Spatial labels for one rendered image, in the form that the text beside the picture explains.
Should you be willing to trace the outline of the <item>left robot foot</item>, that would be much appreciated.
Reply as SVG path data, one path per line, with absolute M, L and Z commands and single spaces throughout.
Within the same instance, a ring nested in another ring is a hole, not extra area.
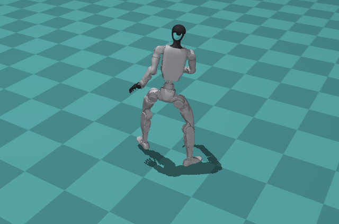
M 146 142 L 146 141 L 145 141 L 145 143 L 143 143 L 143 141 L 142 141 L 142 136 L 138 136 L 138 137 L 137 137 L 137 141 L 138 141 L 139 144 L 142 145 L 142 147 L 143 147 L 144 149 L 149 149 L 149 143 Z

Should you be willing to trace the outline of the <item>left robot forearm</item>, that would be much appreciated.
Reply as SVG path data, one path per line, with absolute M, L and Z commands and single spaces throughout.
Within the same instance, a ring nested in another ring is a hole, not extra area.
M 145 87 L 145 85 L 148 83 L 148 81 L 152 78 L 150 72 L 151 72 L 151 67 L 148 67 L 148 69 L 145 72 L 143 78 L 138 83 L 138 85 L 141 86 L 141 89 L 143 89 Z

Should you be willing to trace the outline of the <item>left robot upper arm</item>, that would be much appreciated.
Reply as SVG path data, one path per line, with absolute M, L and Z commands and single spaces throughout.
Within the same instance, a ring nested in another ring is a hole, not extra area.
M 165 46 L 157 46 L 154 49 L 153 57 L 151 59 L 151 75 L 157 74 L 157 66 L 159 64 L 160 54 L 164 52 Z

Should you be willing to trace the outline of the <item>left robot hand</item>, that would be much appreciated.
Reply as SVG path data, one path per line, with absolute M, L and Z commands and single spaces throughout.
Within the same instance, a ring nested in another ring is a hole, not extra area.
M 139 83 L 139 82 L 138 82 L 138 83 Z M 140 88 L 141 88 L 141 86 L 138 85 L 138 83 L 134 84 L 134 86 L 132 86 L 132 87 L 129 89 L 129 92 L 130 92 L 130 93 L 133 91 L 133 89 L 136 89 L 136 88 L 140 89 Z

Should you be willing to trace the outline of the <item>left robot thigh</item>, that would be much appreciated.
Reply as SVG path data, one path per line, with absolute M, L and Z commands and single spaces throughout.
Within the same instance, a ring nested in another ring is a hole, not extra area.
M 143 105 L 142 105 L 142 112 L 146 112 L 147 120 L 150 120 L 153 117 L 152 111 L 150 110 L 152 106 L 155 104 L 155 102 L 159 98 L 159 89 L 157 88 L 151 88 L 147 95 L 144 97 Z

